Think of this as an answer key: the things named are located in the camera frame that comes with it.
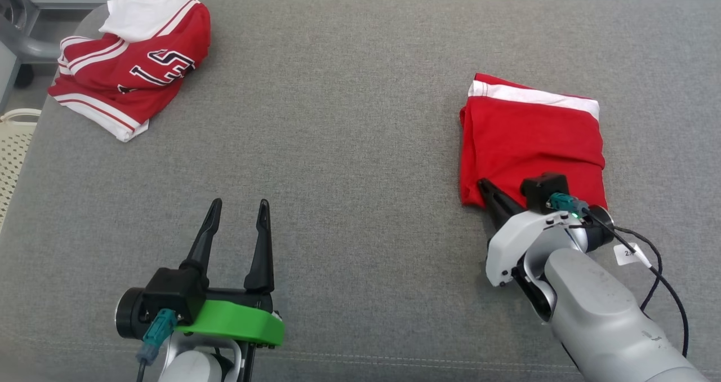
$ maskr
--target red folded cloth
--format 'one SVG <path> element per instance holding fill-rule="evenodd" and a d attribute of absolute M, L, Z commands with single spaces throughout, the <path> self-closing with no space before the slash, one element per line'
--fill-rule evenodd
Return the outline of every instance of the red folded cloth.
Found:
<path fill-rule="evenodd" d="M 61 41 L 60 76 L 47 92 L 129 141 L 206 58 L 211 18 L 198 0 L 110 0 L 108 11 L 102 38 Z"/>
<path fill-rule="evenodd" d="M 484 207 L 477 182 L 487 177 L 525 206 L 521 181 L 558 172 L 566 175 L 572 195 L 606 207 L 597 101 L 476 74 L 461 125 L 464 205 Z"/>

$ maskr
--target red fabric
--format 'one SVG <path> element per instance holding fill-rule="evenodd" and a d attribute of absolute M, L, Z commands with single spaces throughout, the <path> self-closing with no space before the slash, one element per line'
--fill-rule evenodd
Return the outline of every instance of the red fabric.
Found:
<path fill-rule="evenodd" d="M 61 75 L 55 85 L 47 90 L 48 94 L 52 97 L 87 95 L 120 110 L 137 123 L 146 122 L 177 95 L 183 84 L 183 79 L 179 78 L 198 68 L 208 55 L 211 42 L 210 13 L 205 5 L 197 1 L 188 2 L 188 6 L 190 10 L 187 14 L 178 16 L 182 17 L 182 21 L 165 35 L 157 34 L 149 40 L 128 44 L 114 34 L 105 33 L 99 40 L 68 45 L 59 62 Z M 87 64 L 73 74 L 64 73 L 64 67 L 77 64 L 83 56 L 104 49 L 105 52 L 95 57 L 112 53 L 118 43 L 127 45 L 121 54 Z M 191 62 L 173 58 L 174 53 L 181 54 Z M 137 68 L 151 76 L 151 79 L 157 78 L 157 81 L 152 82 L 143 79 L 137 72 L 133 73 L 133 69 L 137 71 Z M 112 115 L 108 116 L 127 125 Z"/>
<path fill-rule="evenodd" d="M 485 74 L 477 74 L 476 80 L 530 89 Z M 553 105 L 469 96 L 460 118 L 460 188 L 464 205 L 484 207 L 477 182 L 487 177 L 525 206 L 521 181 L 544 172 L 558 172 L 568 178 L 572 195 L 590 205 L 606 207 L 603 140 L 592 114 Z"/>

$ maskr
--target beige plastic basket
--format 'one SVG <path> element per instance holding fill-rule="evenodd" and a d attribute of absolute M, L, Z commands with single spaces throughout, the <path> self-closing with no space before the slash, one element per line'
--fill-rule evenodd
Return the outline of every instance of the beige plastic basket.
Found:
<path fill-rule="evenodd" d="M 37 118 L 41 111 L 34 108 L 16 108 L 0 117 L 0 228 L 15 192 L 15 184 L 23 167 L 25 154 L 33 139 L 36 123 L 28 118 Z"/>

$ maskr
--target gray table surface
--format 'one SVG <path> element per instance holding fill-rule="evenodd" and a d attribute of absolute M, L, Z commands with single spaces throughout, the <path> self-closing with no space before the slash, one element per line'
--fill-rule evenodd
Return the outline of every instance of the gray table surface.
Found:
<path fill-rule="evenodd" d="M 240 287 L 265 197 L 287 333 L 254 380 L 581 380 L 520 290 L 489 286 L 488 220 L 459 202 L 458 112 L 484 72 L 600 102 L 611 212 L 656 241 L 689 358 L 721 380 L 719 3 L 201 1 L 211 54 L 147 133 L 123 144 L 47 100 L 0 234 L 0 356 L 133 380 L 118 298 L 180 263 L 214 197 L 208 276 Z M 648 312 L 679 345 L 665 290 Z"/>

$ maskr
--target teal connector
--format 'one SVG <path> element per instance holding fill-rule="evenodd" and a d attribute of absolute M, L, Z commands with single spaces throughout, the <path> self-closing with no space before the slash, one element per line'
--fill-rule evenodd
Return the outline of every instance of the teal connector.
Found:
<path fill-rule="evenodd" d="M 581 214 L 584 209 L 588 209 L 588 203 L 573 197 L 569 194 L 554 193 L 546 202 L 546 206 L 553 210 L 561 210 L 571 213 Z"/>
<path fill-rule="evenodd" d="M 173 330 L 177 325 L 178 320 L 175 318 L 175 311 L 161 309 L 143 336 L 143 346 L 136 354 L 137 361 L 151 366 L 158 357 L 163 341 L 170 337 L 170 334 L 173 334 Z"/>

